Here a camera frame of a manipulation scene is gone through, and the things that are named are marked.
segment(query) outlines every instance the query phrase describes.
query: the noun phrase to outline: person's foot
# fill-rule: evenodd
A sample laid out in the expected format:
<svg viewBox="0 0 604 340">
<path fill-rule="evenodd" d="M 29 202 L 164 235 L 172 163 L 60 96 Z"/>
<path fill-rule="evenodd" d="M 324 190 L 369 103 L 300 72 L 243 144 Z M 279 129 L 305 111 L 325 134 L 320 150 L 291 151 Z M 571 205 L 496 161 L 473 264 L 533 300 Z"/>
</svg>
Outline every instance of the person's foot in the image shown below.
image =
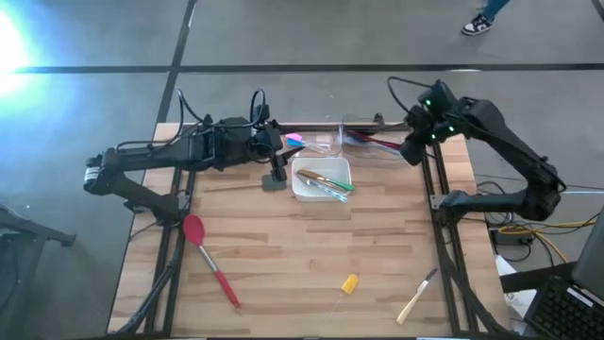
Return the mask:
<svg viewBox="0 0 604 340">
<path fill-rule="evenodd" d="M 465 25 L 461 29 L 461 33 L 465 35 L 477 35 L 488 31 L 489 29 L 491 29 L 492 25 L 492 21 L 488 21 L 487 18 L 484 17 L 484 15 L 479 14 L 476 18 L 472 19 L 472 21 L 468 23 L 468 25 Z"/>
</svg>

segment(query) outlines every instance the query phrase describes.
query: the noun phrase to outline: red spatula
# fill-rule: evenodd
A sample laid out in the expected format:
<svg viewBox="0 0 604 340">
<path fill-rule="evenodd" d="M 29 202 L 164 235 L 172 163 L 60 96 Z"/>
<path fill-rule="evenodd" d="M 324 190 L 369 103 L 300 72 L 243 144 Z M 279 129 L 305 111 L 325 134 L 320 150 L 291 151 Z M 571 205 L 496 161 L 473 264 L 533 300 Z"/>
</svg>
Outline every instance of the red spatula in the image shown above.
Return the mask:
<svg viewBox="0 0 604 340">
<path fill-rule="evenodd" d="M 206 259 L 206 262 L 210 266 L 211 271 L 214 273 L 216 279 L 218 279 L 220 285 L 223 287 L 226 296 L 230 300 L 230 303 L 232 303 L 235 308 L 240 308 L 241 304 L 239 303 L 237 296 L 235 296 L 235 292 L 233 292 L 233 289 L 230 287 L 230 285 L 228 285 L 227 278 L 225 278 L 225 275 L 223 275 L 220 269 L 218 269 L 218 266 L 216 265 L 214 260 L 210 257 L 209 253 L 202 246 L 204 242 L 204 236 L 206 234 L 206 229 L 204 228 L 204 224 L 201 222 L 201 218 L 194 214 L 187 215 L 183 223 L 183 229 L 185 231 L 185 236 L 187 237 L 187 240 L 189 240 L 189 242 L 191 242 L 192 244 L 196 245 L 199 248 L 201 255 L 204 256 L 204 259 Z"/>
</svg>

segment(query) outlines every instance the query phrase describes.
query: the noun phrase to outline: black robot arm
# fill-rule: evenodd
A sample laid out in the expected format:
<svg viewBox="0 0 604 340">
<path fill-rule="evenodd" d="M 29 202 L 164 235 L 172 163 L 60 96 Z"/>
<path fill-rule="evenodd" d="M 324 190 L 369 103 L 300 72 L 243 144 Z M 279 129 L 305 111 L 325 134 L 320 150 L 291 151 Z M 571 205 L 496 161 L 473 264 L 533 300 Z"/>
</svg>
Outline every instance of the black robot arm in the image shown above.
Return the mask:
<svg viewBox="0 0 604 340">
<path fill-rule="evenodd" d="M 469 212 L 514 212 L 532 220 L 545 220 L 560 202 L 556 168 L 537 155 L 505 124 L 499 109 L 488 100 L 456 99 L 442 81 L 420 95 L 420 106 L 406 117 L 413 128 L 401 154 L 411 164 L 421 160 L 426 145 L 441 143 L 462 133 L 466 138 L 482 140 L 527 180 L 527 188 L 514 194 L 469 195 L 452 191 L 441 202 L 438 216 L 444 226 L 457 223 Z"/>
<path fill-rule="evenodd" d="M 266 159 L 263 162 L 270 162 L 273 171 L 262 179 L 263 188 L 267 191 L 283 189 L 287 176 L 282 167 L 293 153 L 277 154 L 283 148 L 281 131 L 277 122 L 265 123 L 270 116 L 268 106 L 258 106 L 256 115 L 260 116 L 257 124 L 242 117 L 227 118 L 213 124 L 207 116 L 203 123 L 186 127 L 166 144 L 111 147 L 86 160 L 84 190 L 93 195 L 123 197 L 125 206 L 133 212 L 140 207 L 146 208 L 155 215 L 159 224 L 172 226 L 183 217 L 178 196 L 159 195 L 129 179 L 125 172 L 162 167 L 195 172 L 213 167 L 223 171 L 229 166 Z"/>
</svg>

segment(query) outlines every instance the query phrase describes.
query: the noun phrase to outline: gray floor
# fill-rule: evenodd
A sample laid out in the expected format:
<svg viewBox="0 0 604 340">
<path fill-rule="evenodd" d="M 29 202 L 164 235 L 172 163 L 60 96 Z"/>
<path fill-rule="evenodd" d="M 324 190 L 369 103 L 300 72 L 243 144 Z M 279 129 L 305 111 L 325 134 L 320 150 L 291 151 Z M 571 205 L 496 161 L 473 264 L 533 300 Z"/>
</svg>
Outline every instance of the gray floor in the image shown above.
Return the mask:
<svg viewBox="0 0 604 340">
<path fill-rule="evenodd" d="M 604 61 L 604 23 L 590 1 L 512 1 L 491 32 L 463 37 L 458 29 L 475 13 L 474 5 L 474 0 L 454 6 L 445 0 L 200 0 L 182 64 Z M 186 6 L 187 0 L 9 0 L 0 10 L 22 35 L 27 66 L 167 66 Z M 199 113 L 216 118 L 246 115 L 252 92 L 262 87 L 272 114 L 282 121 L 335 122 L 376 112 L 400 120 L 403 114 L 384 83 L 389 75 L 181 74 L 176 87 Z M 510 128 L 547 155 L 567 183 L 604 187 L 604 71 L 397 75 L 441 78 L 456 95 L 491 99 Z M 72 248 L 48 244 L 45 249 L 19 339 L 104 332 L 132 215 L 121 199 L 82 190 L 84 161 L 118 142 L 151 137 L 167 79 L 167 74 L 0 75 L 0 203 L 78 235 Z M 407 102 L 418 95 L 406 86 L 398 91 Z M 176 109 L 173 99 L 168 121 L 177 119 Z M 485 144 L 468 145 L 477 175 L 519 177 Z M 506 190 L 522 187 L 496 181 Z M 601 208 L 603 198 L 565 195 L 550 221 L 584 220 Z M 573 260 L 588 231 L 552 240 Z M 524 251 L 500 250 L 509 257 Z M 514 264 L 519 270 L 547 265 L 540 245 L 528 260 Z"/>
</svg>

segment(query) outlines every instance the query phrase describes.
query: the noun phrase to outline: wooden table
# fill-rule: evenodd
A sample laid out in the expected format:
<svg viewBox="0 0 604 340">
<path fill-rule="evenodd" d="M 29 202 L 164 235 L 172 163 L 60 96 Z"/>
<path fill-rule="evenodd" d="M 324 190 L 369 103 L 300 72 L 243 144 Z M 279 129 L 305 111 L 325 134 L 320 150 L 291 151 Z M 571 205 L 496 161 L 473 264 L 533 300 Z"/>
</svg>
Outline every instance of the wooden table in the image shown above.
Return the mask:
<svg viewBox="0 0 604 340">
<path fill-rule="evenodd" d="M 176 124 L 160 124 L 156 139 L 175 131 Z M 474 192 L 463 138 L 451 138 L 442 150 L 451 189 Z M 192 213 L 202 217 L 206 249 L 243 307 L 233 309 L 198 250 L 187 244 L 173 336 L 450 334 L 440 275 L 407 321 L 402 326 L 395 322 L 424 276 L 438 267 L 421 166 L 344 157 L 357 186 L 347 204 L 301 203 L 290 188 L 265 193 L 260 177 L 268 173 L 268 165 L 249 163 L 224 173 L 197 174 Z M 173 172 L 147 171 L 144 185 L 168 193 Z M 132 232 L 151 222 L 152 215 L 138 215 Z M 481 222 L 464 221 L 460 234 L 473 289 L 495 319 L 509 327 L 487 230 Z M 148 229 L 130 242 L 110 330 L 124 325 L 149 291 L 160 235 L 160 228 Z M 329 317 L 351 273 L 359 274 L 360 283 Z M 160 298 L 159 324 L 165 296 Z"/>
</svg>

